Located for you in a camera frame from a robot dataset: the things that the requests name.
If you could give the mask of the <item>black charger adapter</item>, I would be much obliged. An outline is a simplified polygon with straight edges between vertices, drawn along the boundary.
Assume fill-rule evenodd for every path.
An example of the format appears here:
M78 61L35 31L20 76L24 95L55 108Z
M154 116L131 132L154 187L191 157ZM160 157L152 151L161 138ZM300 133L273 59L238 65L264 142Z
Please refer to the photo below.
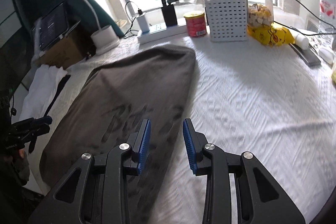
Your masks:
M167 27L177 26L177 16L173 4L164 5L161 7L165 25Z

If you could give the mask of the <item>red yellow-lidded can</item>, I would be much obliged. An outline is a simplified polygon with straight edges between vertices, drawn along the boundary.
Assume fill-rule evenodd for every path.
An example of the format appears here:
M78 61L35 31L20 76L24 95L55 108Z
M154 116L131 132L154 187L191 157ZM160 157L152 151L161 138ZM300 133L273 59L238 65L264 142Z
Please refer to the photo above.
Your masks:
M205 12L194 11L184 15L188 35L192 38L198 38L207 34Z

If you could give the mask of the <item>dark grey garment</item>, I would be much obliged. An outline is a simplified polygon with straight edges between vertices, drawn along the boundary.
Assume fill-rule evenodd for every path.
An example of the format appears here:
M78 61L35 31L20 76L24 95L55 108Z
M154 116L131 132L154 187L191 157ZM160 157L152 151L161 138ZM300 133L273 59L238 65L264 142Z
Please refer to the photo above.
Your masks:
M151 121L143 173L127 182L132 223L148 223L193 79L195 52L167 44L94 69L42 152L42 180L54 186L80 157L107 153Z

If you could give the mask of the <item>clear snack jar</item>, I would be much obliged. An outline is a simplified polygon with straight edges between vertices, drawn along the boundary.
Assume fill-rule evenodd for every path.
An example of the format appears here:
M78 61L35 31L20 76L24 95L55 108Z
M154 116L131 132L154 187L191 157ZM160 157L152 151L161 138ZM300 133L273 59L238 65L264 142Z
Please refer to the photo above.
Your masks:
M258 3L248 7L248 26L259 28L261 26L271 26L273 23L273 9Z

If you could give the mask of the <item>white charger adapter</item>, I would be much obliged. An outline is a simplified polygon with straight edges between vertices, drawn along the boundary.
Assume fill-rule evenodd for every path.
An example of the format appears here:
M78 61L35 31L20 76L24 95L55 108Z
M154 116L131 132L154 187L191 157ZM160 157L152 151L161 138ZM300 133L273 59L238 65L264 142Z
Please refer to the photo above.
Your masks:
M145 13L141 9L138 9L137 22L143 34L148 33L150 31Z

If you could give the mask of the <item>clear water bottle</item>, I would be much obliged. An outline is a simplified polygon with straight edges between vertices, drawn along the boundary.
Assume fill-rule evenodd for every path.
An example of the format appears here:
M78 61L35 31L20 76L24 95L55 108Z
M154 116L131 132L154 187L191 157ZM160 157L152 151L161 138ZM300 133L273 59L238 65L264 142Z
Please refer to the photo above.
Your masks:
M319 30L335 33L335 0L319 0Z

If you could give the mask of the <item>white power strip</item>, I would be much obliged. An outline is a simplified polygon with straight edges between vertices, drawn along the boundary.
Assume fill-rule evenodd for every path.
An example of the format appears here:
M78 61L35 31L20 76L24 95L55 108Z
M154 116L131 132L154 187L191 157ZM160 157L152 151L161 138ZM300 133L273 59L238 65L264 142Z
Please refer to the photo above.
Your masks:
M137 40L139 44L145 44L185 33L187 33L186 25L166 27L166 25L162 23L150 26L149 32L143 33L142 31L139 31Z

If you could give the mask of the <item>brown cardboard box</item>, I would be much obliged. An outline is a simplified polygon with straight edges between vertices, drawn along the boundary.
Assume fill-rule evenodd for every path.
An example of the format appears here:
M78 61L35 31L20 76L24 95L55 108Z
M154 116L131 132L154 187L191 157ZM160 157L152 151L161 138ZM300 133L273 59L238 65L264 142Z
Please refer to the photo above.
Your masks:
M76 27L46 50L39 58L39 63L67 69L87 56L90 44L89 35L81 27Z

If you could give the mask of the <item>white perforated basket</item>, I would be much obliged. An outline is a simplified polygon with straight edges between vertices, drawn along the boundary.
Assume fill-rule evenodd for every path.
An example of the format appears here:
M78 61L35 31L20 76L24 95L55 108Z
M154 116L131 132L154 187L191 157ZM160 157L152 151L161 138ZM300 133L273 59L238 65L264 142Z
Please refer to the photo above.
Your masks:
M204 0L212 42L247 40L247 0Z

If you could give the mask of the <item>black laptop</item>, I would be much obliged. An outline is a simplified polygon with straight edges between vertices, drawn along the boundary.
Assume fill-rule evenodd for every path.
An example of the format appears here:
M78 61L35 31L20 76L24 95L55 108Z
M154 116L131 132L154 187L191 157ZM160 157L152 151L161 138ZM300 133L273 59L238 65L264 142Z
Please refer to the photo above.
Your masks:
M69 11L68 3L62 2L39 19L38 50L45 51L49 49L62 38L68 36L78 26L80 20L70 19Z

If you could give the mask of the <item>white folded garment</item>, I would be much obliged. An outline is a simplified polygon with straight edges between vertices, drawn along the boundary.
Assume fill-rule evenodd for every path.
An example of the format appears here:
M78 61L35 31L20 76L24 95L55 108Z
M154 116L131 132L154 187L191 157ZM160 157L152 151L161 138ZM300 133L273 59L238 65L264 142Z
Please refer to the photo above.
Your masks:
M19 121L42 118L56 95L60 81L69 75L62 67L41 65L35 72L29 92L23 101Z

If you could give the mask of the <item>white desk lamp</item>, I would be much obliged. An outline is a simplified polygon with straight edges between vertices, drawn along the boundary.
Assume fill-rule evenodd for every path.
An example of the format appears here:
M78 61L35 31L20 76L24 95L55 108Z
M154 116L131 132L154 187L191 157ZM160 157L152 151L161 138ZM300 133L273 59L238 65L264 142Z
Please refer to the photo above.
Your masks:
M96 47L96 54L103 55L116 48L120 44L120 36L116 32L116 27L111 24L101 25L95 8L88 0L82 0L92 12L97 25L97 30L91 35L91 39Z

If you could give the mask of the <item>white tube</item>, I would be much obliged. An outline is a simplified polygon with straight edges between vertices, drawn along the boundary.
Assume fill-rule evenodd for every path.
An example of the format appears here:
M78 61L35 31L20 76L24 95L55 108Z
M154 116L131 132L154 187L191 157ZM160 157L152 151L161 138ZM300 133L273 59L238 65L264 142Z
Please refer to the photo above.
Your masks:
M294 44L302 50L307 50L309 48L309 39L305 35L298 32L296 29L289 29L289 32L291 35L291 39L288 39L289 44Z

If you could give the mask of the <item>white textured bedspread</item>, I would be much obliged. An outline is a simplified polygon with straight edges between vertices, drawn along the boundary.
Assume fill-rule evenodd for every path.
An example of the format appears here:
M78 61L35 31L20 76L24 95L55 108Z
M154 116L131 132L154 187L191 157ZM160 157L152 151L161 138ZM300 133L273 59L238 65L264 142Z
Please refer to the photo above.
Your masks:
M28 156L43 194L39 162L57 125L91 71L159 45L192 48L197 65L183 116L224 151L251 151L310 223L335 188L335 86L331 68L309 68L290 46L265 47L252 39L213 43L209 36L178 35L139 45L136 38L81 61L51 108L51 132ZM202 223L206 177L192 174L181 130L149 223Z

